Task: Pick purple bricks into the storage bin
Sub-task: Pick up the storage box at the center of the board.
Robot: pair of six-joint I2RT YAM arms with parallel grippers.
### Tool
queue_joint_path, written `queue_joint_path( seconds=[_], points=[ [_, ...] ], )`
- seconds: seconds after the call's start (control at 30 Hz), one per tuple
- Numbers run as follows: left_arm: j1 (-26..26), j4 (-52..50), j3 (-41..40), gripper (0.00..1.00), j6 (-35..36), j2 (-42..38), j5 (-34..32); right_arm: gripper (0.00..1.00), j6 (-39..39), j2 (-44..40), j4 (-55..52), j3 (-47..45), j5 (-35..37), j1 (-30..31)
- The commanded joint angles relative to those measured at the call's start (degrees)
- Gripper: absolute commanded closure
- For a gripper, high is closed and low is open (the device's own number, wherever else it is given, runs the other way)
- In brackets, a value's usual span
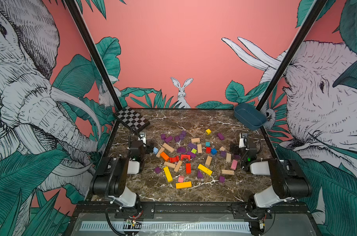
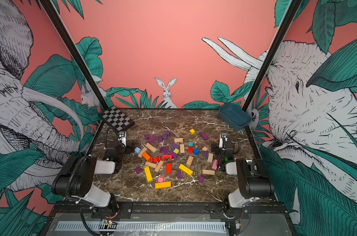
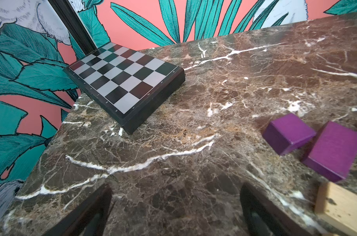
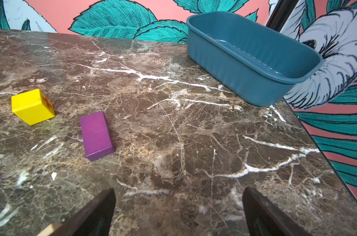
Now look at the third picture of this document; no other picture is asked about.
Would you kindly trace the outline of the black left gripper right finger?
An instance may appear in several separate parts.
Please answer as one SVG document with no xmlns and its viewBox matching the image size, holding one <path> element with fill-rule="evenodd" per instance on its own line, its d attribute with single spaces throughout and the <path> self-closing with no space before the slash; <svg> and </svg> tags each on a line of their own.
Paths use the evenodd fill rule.
<svg viewBox="0 0 357 236">
<path fill-rule="evenodd" d="M 240 202 L 251 236 L 309 236 L 252 184 L 244 182 Z"/>
</svg>

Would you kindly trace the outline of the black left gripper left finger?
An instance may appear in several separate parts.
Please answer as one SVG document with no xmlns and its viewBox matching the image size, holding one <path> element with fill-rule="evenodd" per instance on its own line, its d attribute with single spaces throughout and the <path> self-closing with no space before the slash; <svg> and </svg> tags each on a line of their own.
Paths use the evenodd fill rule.
<svg viewBox="0 0 357 236">
<path fill-rule="evenodd" d="M 110 185 L 103 184 L 59 223 L 47 230 L 44 235 L 103 235 L 108 220 L 112 193 Z"/>
</svg>

